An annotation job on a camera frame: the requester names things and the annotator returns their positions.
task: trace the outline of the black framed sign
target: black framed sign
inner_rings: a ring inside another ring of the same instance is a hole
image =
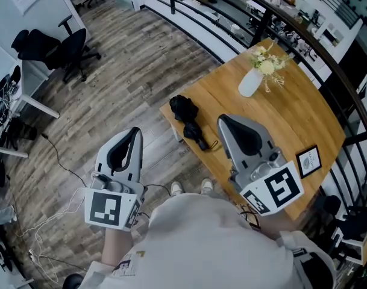
[[[311,173],[322,167],[317,145],[296,154],[296,158],[301,179],[309,176]]]

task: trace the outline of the vase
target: vase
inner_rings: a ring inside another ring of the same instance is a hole
[[[253,93],[258,89],[263,79],[263,74],[252,68],[246,75],[243,77],[241,83],[238,86],[238,91],[242,96],[249,97],[252,96]]]

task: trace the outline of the metal railing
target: metal railing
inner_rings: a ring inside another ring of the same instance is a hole
[[[351,29],[360,16],[344,0],[320,0],[329,6],[337,16]]]
[[[205,5],[209,9],[217,12],[220,16],[223,16],[225,19],[238,25],[241,30],[246,32],[246,35],[250,36],[249,40],[241,40],[226,26],[219,23],[219,20],[214,20],[214,18],[208,14],[203,13],[192,4],[189,4],[189,1],[187,0],[158,1],[167,5],[171,9],[172,14],[182,14],[209,33],[213,34],[237,54],[239,51],[233,46],[233,44],[230,44],[230,42],[222,38],[215,29],[211,29],[208,24],[198,19],[198,16],[194,17],[194,15],[198,14],[207,19],[214,26],[226,32],[244,48],[252,47],[267,37],[276,38],[281,47],[286,48],[288,53],[293,53],[294,59],[297,62],[304,63],[306,68],[308,68],[310,73],[320,83],[321,90],[324,90],[324,92],[329,96],[329,99],[326,100],[329,106],[334,108],[334,111],[337,112],[337,119],[340,122],[344,133],[347,134],[347,138],[342,145],[340,154],[336,158],[336,162],[330,170],[331,183],[337,187],[338,195],[343,203],[343,207],[345,208],[345,215],[343,218],[350,218],[361,213],[361,210],[367,207],[367,153],[365,154],[363,151],[363,148],[367,146],[367,144],[364,145],[364,143],[367,143],[367,111],[343,70],[339,67],[333,57],[325,50],[325,48],[306,30],[306,28],[297,23],[283,10],[266,2],[265,0],[252,0],[265,8],[265,12],[262,16],[254,13],[253,11],[244,9],[234,0],[218,0],[232,6],[235,11],[246,16],[249,20],[249,25],[251,25],[252,28],[246,28],[243,22],[239,22],[230,13],[226,13],[224,10],[216,7],[215,5],[217,4],[211,4],[203,0],[193,0],[199,2],[201,5]],[[342,90],[350,96],[350,104],[346,104],[345,108],[340,105],[337,99],[339,96],[333,94],[329,86],[325,84],[324,80],[321,79],[316,70],[306,61],[304,56],[300,54],[300,52],[287,38],[284,37],[284,35],[281,35],[272,26],[271,20],[273,16],[284,22],[291,31],[299,35],[321,57],[323,62],[331,70],[337,84],[339,84],[342,87]],[[360,117],[360,122],[364,127],[363,133],[358,134],[358,131],[354,128],[353,121],[350,121],[352,118],[350,115],[352,115],[353,112],[348,111],[347,107],[353,108],[356,114]],[[356,161],[353,160],[353,155],[355,154],[357,158]]]

